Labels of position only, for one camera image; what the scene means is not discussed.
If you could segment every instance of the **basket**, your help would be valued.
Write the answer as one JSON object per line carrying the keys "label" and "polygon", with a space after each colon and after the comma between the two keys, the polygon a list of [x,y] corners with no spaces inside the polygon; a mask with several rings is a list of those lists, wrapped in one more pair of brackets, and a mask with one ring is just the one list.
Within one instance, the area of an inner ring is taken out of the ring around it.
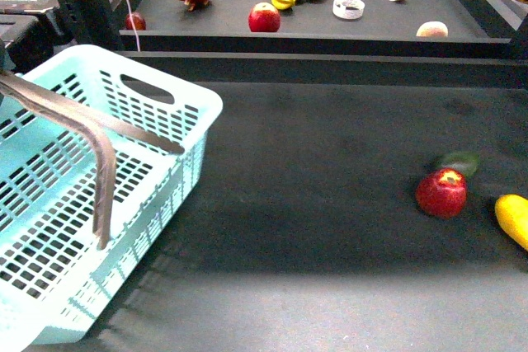
{"label": "basket", "polygon": [[[0,339],[2,351],[84,337],[200,177],[211,90],[93,45],[68,48],[28,82],[179,143],[173,154],[107,131],[116,175],[110,240],[92,229],[96,155],[79,134],[5,97],[0,105]],[[173,103],[132,87],[146,83]]]}

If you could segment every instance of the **basket handle hole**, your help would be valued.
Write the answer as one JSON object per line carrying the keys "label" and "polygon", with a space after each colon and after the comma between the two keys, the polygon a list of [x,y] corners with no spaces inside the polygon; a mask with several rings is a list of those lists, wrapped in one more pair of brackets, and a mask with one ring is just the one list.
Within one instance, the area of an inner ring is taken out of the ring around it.
{"label": "basket handle hole", "polygon": [[175,103],[174,96],[159,87],[153,86],[152,84],[148,84],[147,82],[142,82],[141,80],[138,80],[137,78],[133,78],[126,74],[121,74],[120,79],[121,82],[126,85],[129,89],[142,96],[146,96],[149,99],[162,103],[167,103],[169,105],[173,105]]}

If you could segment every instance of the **white cable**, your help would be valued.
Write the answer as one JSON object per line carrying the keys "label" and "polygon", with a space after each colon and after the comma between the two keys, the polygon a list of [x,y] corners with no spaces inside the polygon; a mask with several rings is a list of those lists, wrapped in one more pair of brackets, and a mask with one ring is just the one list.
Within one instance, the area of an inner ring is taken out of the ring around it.
{"label": "white cable", "polygon": [[[126,6],[129,9],[129,14],[131,15],[132,14],[132,6],[130,6],[130,0],[125,0],[125,1],[126,1]],[[130,18],[130,22],[132,22],[132,29],[134,30],[135,45],[138,48],[138,51],[141,51],[141,46],[139,45],[139,35],[138,35],[138,31],[135,29],[134,18]]]}

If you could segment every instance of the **light blue plastic basket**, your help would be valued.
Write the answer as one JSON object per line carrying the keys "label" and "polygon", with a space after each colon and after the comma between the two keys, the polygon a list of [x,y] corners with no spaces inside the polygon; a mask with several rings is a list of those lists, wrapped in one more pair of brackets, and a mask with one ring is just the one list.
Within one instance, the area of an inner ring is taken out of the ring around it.
{"label": "light blue plastic basket", "polygon": [[[164,90],[174,103],[140,95],[123,76]],[[99,250],[92,233],[95,156],[87,142],[4,98],[2,351],[86,334],[196,185],[207,131],[222,110],[211,90],[92,45],[66,49],[24,78],[179,142],[186,152],[169,154],[108,132],[118,167],[111,240]]]}

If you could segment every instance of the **dark gray table surface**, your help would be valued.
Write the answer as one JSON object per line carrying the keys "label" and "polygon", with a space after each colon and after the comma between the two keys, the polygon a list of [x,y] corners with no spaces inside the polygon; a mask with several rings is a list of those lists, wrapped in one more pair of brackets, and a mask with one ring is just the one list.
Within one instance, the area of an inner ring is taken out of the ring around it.
{"label": "dark gray table surface", "polygon": [[[210,0],[203,9],[189,12],[177,0],[142,0],[137,10],[150,31],[193,32],[216,35],[249,35],[248,14],[259,2],[271,0]],[[421,24],[443,21],[451,38],[487,37],[458,0],[362,0],[363,17],[347,21],[332,14],[333,0],[301,0],[280,12],[280,33],[317,37],[373,37],[408,40]]]}
{"label": "dark gray table surface", "polygon": [[[26,352],[528,350],[528,94],[201,83],[224,111],[198,186],[71,345]],[[463,213],[422,214],[432,158],[481,154]]]}

